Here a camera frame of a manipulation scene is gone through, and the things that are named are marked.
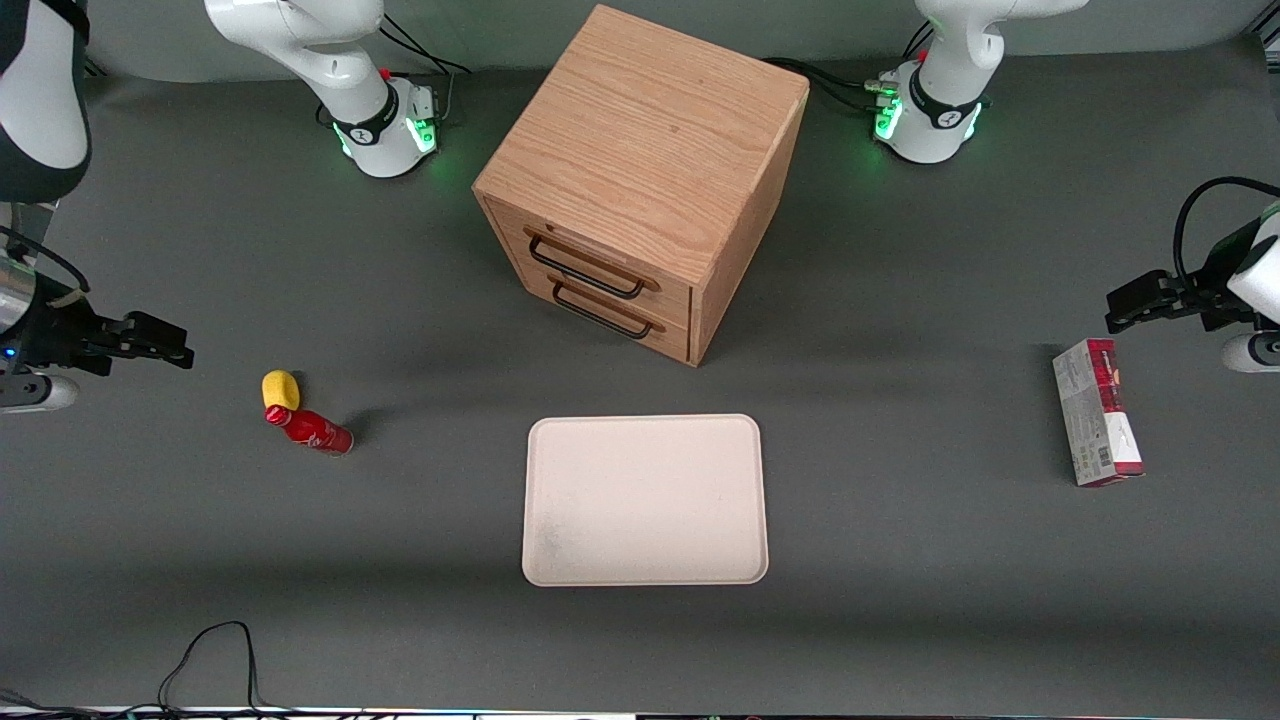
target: gray table surface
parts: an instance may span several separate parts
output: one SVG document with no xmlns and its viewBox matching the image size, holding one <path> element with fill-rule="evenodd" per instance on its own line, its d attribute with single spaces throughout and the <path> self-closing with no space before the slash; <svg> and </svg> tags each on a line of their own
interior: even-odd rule
<svg viewBox="0 0 1280 720">
<path fill-rule="evenodd" d="M 1222 369 L 1194 320 L 1125 334 L 1149 475 L 1088 491 L 1048 366 L 1169 266 L 1197 183 L 1280 179 L 1256 44 L 1011 59 L 931 168 L 815 95 L 698 370 L 507 265 L 470 183 L 540 77 L 461 78 L 440 155 L 394 181 L 342 158 L 301 82 L 95 88 L 93 165 L 47 240 L 100 311 L 187 327 L 197 363 L 0 419 L 4 684 L 141 702 L 238 618 L 291 705 L 1280 715 L 1280 380 Z M 1193 258 L 1265 204 L 1206 197 Z M 261 421 L 276 366 L 352 456 Z M 763 430 L 763 582 L 525 582 L 535 420 L 722 411 Z M 177 700 L 239 702 L 243 662 L 211 638 Z"/>
</svg>

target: wooden drawer cabinet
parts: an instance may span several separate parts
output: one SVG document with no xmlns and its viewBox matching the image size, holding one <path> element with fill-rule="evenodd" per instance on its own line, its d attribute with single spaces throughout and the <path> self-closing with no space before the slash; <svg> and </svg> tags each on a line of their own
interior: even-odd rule
<svg viewBox="0 0 1280 720">
<path fill-rule="evenodd" d="M 532 295 L 698 365 L 777 209 L 808 94 L 599 5 L 472 190 Z"/>
</svg>

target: gray wall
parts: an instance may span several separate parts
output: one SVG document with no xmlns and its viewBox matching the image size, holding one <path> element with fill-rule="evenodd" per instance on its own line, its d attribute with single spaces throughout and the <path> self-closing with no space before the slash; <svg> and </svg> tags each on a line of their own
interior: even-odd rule
<svg viewBox="0 0 1280 720">
<path fill-rule="evenodd" d="M 550 67 L 594 0 L 387 0 L 436 55 L 472 68 Z M 616 8 L 750 55 L 833 59 L 899 53 L 919 26 L 910 0 L 612 0 Z M 1267 0 L 1093 0 L 1046 20 L 1009 23 L 1020 55 L 1180 50 L 1242 31 Z M 92 0 L 91 55 L 109 70 L 209 82 L 288 77 L 223 40 L 201 0 Z M 364 42 L 380 65 L 422 63 L 390 42 Z"/>
</svg>

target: green led light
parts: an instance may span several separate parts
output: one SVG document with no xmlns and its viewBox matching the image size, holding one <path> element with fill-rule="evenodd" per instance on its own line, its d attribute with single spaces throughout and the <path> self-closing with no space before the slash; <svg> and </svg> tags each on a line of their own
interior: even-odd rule
<svg viewBox="0 0 1280 720">
<path fill-rule="evenodd" d="M 973 131 L 977 129 L 978 127 L 978 115 L 980 114 L 982 114 L 982 102 L 978 102 L 978 106 L 974 108 L 973 110 L 973 119 L 969 120 L 969 129 L 964 131 L 965 140 L 973 137 Z"/>
<path fill-rule="evenodd" d="M 342 143 L 342 154 L 351 158 L 351 147 L 347 147 L 347 138 L 342 136 L 342 131 L 338 129 L 338 123 L 333 124 L 333 133 L 338 136 L 338 142 Z"/>
<path fill-rule="evenodd" d="M 881 140 L 893 137 L 893 131 L 897 129 L 897 120 L 901 117 L 902 101 L 895 97 L 892 105 L 881 110 L 881 117 L 876 120 L 876 135 Z"/>
<path fill-rule="evenodd" d="M 404 118 L 404 127 L 408 128 L 410 135 L 413 136 L 413 142 L 417 143 L 417 149 L 424 155 L 435 150 L 435 123 L 431 120 Z"/>
</svg>

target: black metal handle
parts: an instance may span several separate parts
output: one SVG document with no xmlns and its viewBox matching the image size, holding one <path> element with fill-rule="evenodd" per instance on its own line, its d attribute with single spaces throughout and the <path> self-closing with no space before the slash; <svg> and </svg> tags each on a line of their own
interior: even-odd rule
<svg viewBox="0 0 1280 720">
<path fill-rule="evenodd" d="M 595 313 L 591 313 L 586 307 L 581 307 L 579 305 L 573 305 L 568 300 L 564 300 L 563 297 L 559 296 L 559 291 L 562 291 L 562 290 L 564 290 L 564 283 L 556 283 L 556 288 L 552 290 L 552 299 L 556 300 L 557 305 L 559 305 L 561 307 L 568 310 L 570 313 L 573 313 L 575 315 L 579 315 L 581 318 L 586 318 L 588 320 L 591 320 L 593 323 L 604 325 L 604 327 L 609 328 L 611 331 L 613 331 L 613 332 L 616 332 L 616 333 L 618 333 L 618 334 L 621 334 L 623 337 L 628 337 L 631 340 L 644 340 L 644 338 L 649 337 L 649 331 L 653 329 L 653 323 L 645 323 L 644 328 L 641 328 L 639 331 L 628 331 L 627 328 L 623 328 L 622 325 L 614 323 L 613 320 L 609 320 L 608 318 L 602 318 L 602 316 L 596 315 Z"/>
<path fill-rule="evenodd" d="M 622 300 L 635 300 L 636 296 L 640 295 L 640 291 L 644 290 L 644 281 L 640 279 L 636 281 L 636 286 L 634 288 L 622 290 L 620 287 L 613 287 L 607 282 L 598 281 L 581 270 L 575 270 L 573 268 L 570 268 L 564 263 L 553 260 L 538 252 L 538 246 L 543 243 L 543 236 L 538 233 L 532 233 L 532 236 L 534 238 L 529 242 L 529 254 L 534 256 L 534 260 L 538 260 L 539 263 L 547 265 L 548 268 L 554 268 L 576 281 L 585 282 L 586 284 L 594 287 L 595 290 L 608 292 L 613 297 L 620 297 Z"/>
</svg>

